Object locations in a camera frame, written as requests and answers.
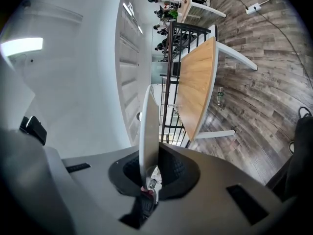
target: ceiling light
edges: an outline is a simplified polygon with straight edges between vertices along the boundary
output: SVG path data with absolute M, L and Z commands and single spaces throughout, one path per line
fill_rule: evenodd
M 1 44 L 1 51 L 4 56 L 12 56 L 18 53 L 41 50 L 43 48 L 43 38 L 21 38 Z
M 133 10 L 133 6 L 131 3 L 128 4 L 128 7 L 129 7 L 129 10 L 132 12 L 132 15 L 134 16 L 135 13 L 134 13 L 134 10 Z
M 140 30 L 141 34 L 143 34 L 143 33 L 142 33 L 142 30 L 141 30 L 141 28 L 140 28 L 140 26 L 138 26 L 138 29 Z
M 132 12 L 129 10 L 129 8 L 127 7 L 127 5 L 125 3 L 123 3 L 124 8 L 127 10 L 128 14 L 130 16 L 132 16 Z

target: white panel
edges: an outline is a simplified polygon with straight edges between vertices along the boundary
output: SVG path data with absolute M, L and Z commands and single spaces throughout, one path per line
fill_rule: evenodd
M 133 24 L 130 24 L 128 20 L 124 19 L 121 27 L 121 33 L 125 36 L 132 44 L 138 46 L 139 37 L 137 28 Z
M 134 119 L 129 128 L 133 142 L 135 142 L 135 139 L 139 135 L 139 126 L 140 126 L 140 122 L 137 119 Z
M 122 90 L 123 90 L 124 100 L 125 100 L 125 102 L 127 102 L 134 95 L 138 95 L 137 81 L 135 80 L 132 83 L 129 83 L 129 84 L 123 86 Z
M 139 137 L 139 165 L 142 185 L 149 189 L 150 177 L 158 161 L 158 105 L 152 86 L 146 91 Z
M 75 70 L 71 67 L 54 70 L 40 79 L 36 77 L 27 79 L 29 87 L 36 94 L 36 101 L 40 103 L 47 127 L 79 102 L 79 98 L 74 96 L 76 93 L 74 74 Z
M 133 120 L 132 117 L 137 113 L 138 108 L 139 108 L 138 97 L 135 97 L 133 101 L 126 107 L 127 122 Z
M 137 70 L 134 66 L 120 66 L 121 82 L 132 80 L 137 77 Z
M 135 50 L 124 44 L 120 45 L 120 61 L 137 64 L 137 55 Z

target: black metal railing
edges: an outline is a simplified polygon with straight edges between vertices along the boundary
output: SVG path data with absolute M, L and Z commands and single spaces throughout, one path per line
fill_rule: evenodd
M 168 62 L 166 78 L 162 79 L 162 96 L 161 96 L 161 112 L 160 112 L 160 125 L 162 125 L 162 132 L 159 137 L 160 142 L 166 142 L 174 145 L 181 146 L 186 130 L 179 118 L 178 112 L 174 107 L 171 109 L 170 125 L 166 125 L 169 94 L 171 85 L 175 86 L 174 100 L 171 104 L 176 104 L 176 98 L 179 86 L 180 66 L 181 66 L 181 54 L 184 49 L 188 49 L 190 52 L 191 44 L 196 41 L 196 47 L 199 45 L 199 37 L 204 35 L 204 41 L 206 41 L 206 35 L 211 30 L 197 27 L 189 24 L 182 24 L 171 22 L 169 32 L 167 36 L 166 48 L 164 51 L 163 60 Z M 172 64 L 173 60 L 178 58 L 178 68 L 175 71 L 175 78 L 172 75 Z

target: wooden tabletop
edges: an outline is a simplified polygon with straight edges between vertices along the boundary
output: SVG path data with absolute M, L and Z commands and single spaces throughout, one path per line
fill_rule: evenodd
M 213 80 L 215 37 L 210 38 L 181 61 L 177 104 L 178 112 L 192 141 L 197 134 Z
M 179 14 L 181 14 L 181 16 L 179 15 L 177 17 L 177 22 L 178 23 L 184 23 L 185 22 L 186 17 L 187 17 L 187 15 L 189 13 L 189 10 L 191 8 L 191 2 L 192 2 L 192 0 L 183 0 L 181 2 L 181 7 L 178 8 L 178 10 L 177 10 L 177 12 Z

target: white wall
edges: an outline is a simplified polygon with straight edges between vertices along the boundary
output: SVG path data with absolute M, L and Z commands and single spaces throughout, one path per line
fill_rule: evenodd
M 142 111 L 143 100 L 148 86 L 151 84 L 151 68 L 152 68 L 152 25 L 143 24 L 143 37 L 139 44 L 139 67 L 138 76 L 138 98 L 140 110 Z
M 162 60 L 164 57 L 164 55 L 152 55 L 152 62 L 158 62 L 160 60 Z
M 152 62 L 151 83 L 162 84 L 162 76 L 167 74 L 168 63 Z
M 46 145 L 62 158 L 130 146 L 115 73 L 121 0 L 31 1 L 12 18 L 1 41 L 44 39 L 43 50 L 11 59 L 36 95 L 27 116 L 42 122 Z

